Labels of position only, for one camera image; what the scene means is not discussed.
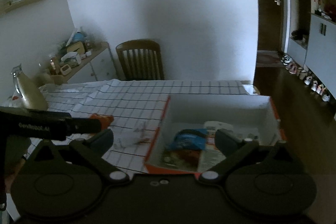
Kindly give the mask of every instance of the wooden chair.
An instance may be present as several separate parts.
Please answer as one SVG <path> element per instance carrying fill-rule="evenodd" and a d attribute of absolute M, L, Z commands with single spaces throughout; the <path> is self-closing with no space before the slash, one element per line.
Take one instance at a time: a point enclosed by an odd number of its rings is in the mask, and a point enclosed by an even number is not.
<path fill-rule="evenodd" d="M 164 80 L 160 45 L 148 39 L 130 40 L 116 46 L 127 81 Z"/>

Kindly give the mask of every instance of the doormat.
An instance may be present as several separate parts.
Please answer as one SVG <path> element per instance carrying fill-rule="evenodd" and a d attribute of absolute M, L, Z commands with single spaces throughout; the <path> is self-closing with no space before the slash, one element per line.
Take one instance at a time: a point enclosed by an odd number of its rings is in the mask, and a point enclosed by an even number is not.
<path fill-rule="evenodd" d="M 283 67 L 281 55 L 276 51 L 258 51 L 257 68 Z"/>

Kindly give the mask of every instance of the cardboard box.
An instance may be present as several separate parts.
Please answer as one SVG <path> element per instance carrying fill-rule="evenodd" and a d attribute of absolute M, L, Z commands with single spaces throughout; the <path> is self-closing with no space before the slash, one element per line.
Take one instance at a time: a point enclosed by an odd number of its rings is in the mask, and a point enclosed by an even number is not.
<path fill-rule="evenodd" d="M 206 121 L 233 125 L 234 132 L 247 138 L 258 136 L 260 145 L 274 145 L 283 139 L 278 128 L 279 118 L 268 96 L 172 94 L 168 97 L 161 122 L 145 157 L 150 174 L 200 173 L 167 168 L 162 154 L 177 132 L 203 128 Z"/>

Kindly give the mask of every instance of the checkered tablecloth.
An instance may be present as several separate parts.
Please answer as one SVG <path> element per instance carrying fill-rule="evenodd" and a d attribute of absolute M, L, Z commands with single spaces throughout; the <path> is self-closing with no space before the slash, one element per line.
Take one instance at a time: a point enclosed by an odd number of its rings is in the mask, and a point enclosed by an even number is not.
<path fill-rule="evenodd" d="M 71 116 L 87 118 L 93 113 L 113 115 L 109 126 L 115 136 L 126 134 L 139 123 L 146 123 L 146 143 L 126 148 L 111 149 L 103 159 L 132 176 L 147 173 L 143 159 L 150 147 L 161 112 L 169 94 L 247 94 L 239 81 L 119 81 L 116 79 L 84 84 L 61 85 L 45 94 L 49 111 L 69 112 Z M 54 144 L 69 144 L 76 138 L 89 135 L 73 134 L 66 141 Z M 31 138 L 29 156 L 41 139 Z"/>

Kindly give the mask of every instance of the blue package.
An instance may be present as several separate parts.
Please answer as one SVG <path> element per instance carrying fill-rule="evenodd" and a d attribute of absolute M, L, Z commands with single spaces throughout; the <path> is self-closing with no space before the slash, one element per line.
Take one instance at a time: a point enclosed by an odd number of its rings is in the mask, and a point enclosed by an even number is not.
<path fill-rule="evenodd" d="M 184 129 L 176 134 L 174 141 L 168 150 L 204 150 L 206 144 L 207 129 Z"/>

